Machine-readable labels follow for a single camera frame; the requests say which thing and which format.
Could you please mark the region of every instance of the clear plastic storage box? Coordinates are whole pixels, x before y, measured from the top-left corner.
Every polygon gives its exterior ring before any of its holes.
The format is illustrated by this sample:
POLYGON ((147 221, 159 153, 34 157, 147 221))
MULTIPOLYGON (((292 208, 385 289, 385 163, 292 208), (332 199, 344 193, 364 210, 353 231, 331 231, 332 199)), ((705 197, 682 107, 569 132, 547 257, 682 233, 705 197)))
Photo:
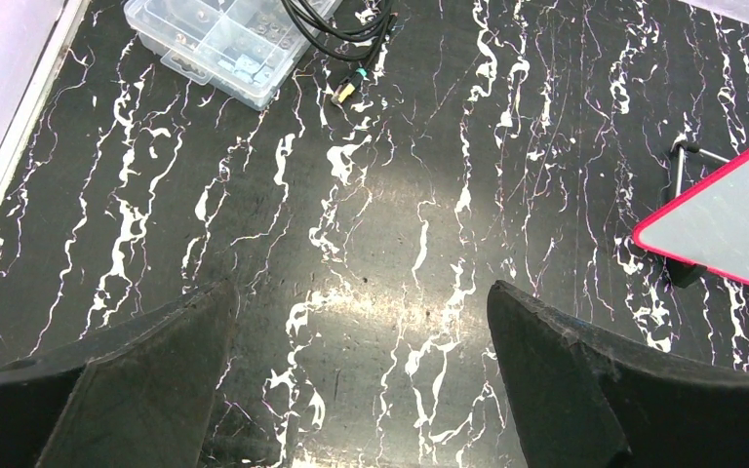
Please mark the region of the clear plastic storage box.
MULTIPOLYGON (((323 18, 341 0, 310 0, 323 18)), ((261 110, 309 43, 280 0, 128 0, 125 16, 162 63, 261 110)))

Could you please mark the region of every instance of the whiteboard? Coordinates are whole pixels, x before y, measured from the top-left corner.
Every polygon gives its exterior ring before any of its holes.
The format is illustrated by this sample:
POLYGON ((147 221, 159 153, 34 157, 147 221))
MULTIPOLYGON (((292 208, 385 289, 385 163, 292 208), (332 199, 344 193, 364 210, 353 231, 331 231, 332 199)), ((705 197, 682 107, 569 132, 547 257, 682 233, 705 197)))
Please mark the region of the whiteboard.
POLYGON ((749 285, 749 150, 640 222, 633 240, 749 285))

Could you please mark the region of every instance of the plastic box compartment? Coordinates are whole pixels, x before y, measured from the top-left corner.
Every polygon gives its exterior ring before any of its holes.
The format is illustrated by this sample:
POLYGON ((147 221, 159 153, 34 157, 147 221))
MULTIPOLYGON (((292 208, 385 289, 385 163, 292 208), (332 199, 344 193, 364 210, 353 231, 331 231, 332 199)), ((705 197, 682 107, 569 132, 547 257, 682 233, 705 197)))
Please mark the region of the plastic box compartment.
MULTIPOLYGON (((342 0, 310 0, 323 18, 342 0)), ((262 110, 310 45, 280 0, 128 0, 125 16, 162 63, 262 110)))

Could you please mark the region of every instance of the metal stand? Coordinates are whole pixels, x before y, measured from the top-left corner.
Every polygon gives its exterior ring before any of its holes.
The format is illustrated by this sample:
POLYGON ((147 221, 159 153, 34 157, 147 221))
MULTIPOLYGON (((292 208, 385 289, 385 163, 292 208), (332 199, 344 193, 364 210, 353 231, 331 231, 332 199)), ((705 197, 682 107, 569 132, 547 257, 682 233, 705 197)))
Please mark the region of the metal stand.
MULTIPOLYGON (((687 141, 677 141, 673 143, 670 155, 671 158, 676 158, 676 179, 673 183, 674 192, 672 198, 682 195, 682 181, 684 178, 685 161, 688 158, 688 153, 692 153, 696 156, 703 156, 721 164, 730 162, 730 159, 723 158, 722 156, 700 148, 698 143, 687 141)), ((686 288, 690 286, 707 271, 707 267, 704 265, 682 263, 673 258, 665 258, 664 263, 670 282, 677 288, 686 288)))

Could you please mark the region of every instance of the red frame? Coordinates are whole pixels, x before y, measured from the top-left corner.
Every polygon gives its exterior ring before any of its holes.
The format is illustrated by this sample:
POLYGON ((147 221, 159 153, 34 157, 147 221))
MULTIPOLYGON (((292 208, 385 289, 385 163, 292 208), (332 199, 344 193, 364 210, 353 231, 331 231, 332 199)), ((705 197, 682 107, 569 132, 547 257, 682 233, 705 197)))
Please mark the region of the red frame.
MULTIPOLYGON (((686 203, 689 199, 693 198, 696 194, 701 192, 702 190, 710 187, 714 183, 722 180, 723 177, 727 176, 731 172, 735 171, 736 168, 742 166, 743 164, 747 163, 749 161, 749 149, 739 156, 733 158, 730 160, 729 163, 723 165, 721 168, 719 168, 717 171, 715 171, 713 174, 709 175, 702 181, 698 182, 696 185, 691 187, 690 189, 686 190, 684 193, 679 195, 678 197, 674 198, 670 201, 667 205, 661 207, 660 209, 653 212, 650 216, 642 220, 642 222, 639 223, 639 225, 636 226, 636 228, 633 230, 633 242, 636 243, 637 246, 641 247, 642 249, 650 252, 654 252, 656 254, 661 254, 664 256, 667 256, 669 258, 673 258, 674 260, 679 260, 683 263, 693 263, 693 260, 684 258, 682 256, 675 255, 673 253, 666 252, 662 249, 654 248, 653 246, 649 246, 642 242, 641 240, 641 234, 642 231, 653 224, 654 222, 660 220, 665 215, 673 212, 677 208, 679 208, 681 205, 686 203)), ((726 278, 730 278, 734 281, 738 281, 739 283, 743 283, 745 285, 749 285, 749 280, 745 278, 741 278, 739 276, 733 275, 731 273, 728 273, 726 271, 723 271, 719 268, 713 268, 709 265, 704 265, 707 267, 708 271, 712 273, 716 273, 718 275, 724 276, 726 278)))

